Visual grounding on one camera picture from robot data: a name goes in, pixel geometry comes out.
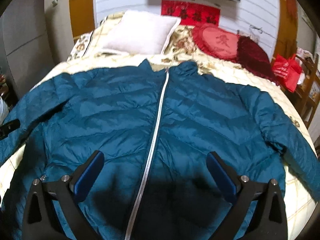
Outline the grey refrigerator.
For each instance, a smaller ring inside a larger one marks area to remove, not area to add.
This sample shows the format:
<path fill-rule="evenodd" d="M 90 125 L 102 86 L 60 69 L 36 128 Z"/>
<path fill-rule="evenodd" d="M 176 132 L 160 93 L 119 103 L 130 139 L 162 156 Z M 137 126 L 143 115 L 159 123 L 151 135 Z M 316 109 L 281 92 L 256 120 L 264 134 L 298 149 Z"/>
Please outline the grey refrigerator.
<path fill-rule="evenodd" d="M 44 0 L 12 0 L 1 16 L 1 70 L 21 98 L 55 66 Z"/>

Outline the wooden shelf rack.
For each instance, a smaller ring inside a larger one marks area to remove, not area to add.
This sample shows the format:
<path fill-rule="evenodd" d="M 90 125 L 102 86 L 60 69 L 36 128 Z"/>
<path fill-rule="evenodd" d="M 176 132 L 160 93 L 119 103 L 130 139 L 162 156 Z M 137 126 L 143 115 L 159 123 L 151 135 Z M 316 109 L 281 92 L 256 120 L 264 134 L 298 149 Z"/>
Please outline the wooden shelf rack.
<path fill-rule="evenodd" d="M 306 128 L 309 128 L 319 104 L 319 55 L 316 55 L 314 61 L 309 57 L 296 58 L 302 61 L 307 71 L 302 84 L 296 87 L 293 105 Z"/>

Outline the red shopping bag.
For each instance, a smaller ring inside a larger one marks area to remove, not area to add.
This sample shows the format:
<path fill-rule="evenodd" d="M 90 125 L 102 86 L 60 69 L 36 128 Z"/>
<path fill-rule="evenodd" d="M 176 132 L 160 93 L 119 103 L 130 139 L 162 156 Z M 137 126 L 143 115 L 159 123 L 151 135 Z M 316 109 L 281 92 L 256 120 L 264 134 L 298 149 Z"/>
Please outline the red shopping bag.
<path fill-rule="evenodd" d="M 296 61 L 296 54 L 286 59 L 277 55 L 272 66 L 272 72 L 277 81 L 289 92 L 296 90 L 298 80 L 302 73 L 302 67 Z"/>

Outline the white square pillow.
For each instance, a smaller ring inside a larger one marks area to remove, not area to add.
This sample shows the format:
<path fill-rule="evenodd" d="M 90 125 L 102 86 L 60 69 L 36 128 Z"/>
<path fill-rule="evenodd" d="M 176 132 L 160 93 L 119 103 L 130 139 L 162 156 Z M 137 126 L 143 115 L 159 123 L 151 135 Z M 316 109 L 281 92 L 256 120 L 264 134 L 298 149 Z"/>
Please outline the white square pillow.
<path fill-rule="evenodd" d="M 179 17 L 128 10 L 107 33 L 103 49 L 116 54 L 163 54 L 180 22 Z"/>

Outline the dark red velvet pillow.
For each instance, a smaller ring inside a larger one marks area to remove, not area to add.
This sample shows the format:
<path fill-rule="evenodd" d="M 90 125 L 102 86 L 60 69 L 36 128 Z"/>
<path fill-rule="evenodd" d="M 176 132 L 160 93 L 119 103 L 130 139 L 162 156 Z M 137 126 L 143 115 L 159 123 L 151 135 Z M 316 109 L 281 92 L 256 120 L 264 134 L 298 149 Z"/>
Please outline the dark red velvet pillow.
<path fill-rule="evenodd" d="M 237 47 L 237 62 L 255 76 L 267 79 L 279 85 L 265 51 L 253 40 L 239 36 Z"/>

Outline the red heart-shaped pillow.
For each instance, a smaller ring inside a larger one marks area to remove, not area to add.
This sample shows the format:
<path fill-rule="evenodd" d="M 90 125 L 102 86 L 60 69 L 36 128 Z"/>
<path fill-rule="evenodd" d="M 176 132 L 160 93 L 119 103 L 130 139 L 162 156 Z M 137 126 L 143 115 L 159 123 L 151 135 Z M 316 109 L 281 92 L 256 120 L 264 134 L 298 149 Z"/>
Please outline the red heart-shaped pillow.
<path fill-rule="evenodd" d="M 204 23 L 193 28 L 192 36 L 194 43 L 205 54 L 221 60 L 236 61 L 239 35 Z"/>

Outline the red banner with black characters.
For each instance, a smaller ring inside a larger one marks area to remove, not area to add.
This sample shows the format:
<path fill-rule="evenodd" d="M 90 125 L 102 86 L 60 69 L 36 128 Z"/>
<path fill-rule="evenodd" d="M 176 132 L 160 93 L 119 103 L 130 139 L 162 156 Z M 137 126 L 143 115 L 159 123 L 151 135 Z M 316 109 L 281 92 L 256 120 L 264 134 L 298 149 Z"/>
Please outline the red banner with black characters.
<path fill-rule="evenodd" d="M 161 15 L 179 17 L 181 25 L 210 23 L 218 26 L 220 21 L 219 8 L 183 1 L 162 0 Z"/>

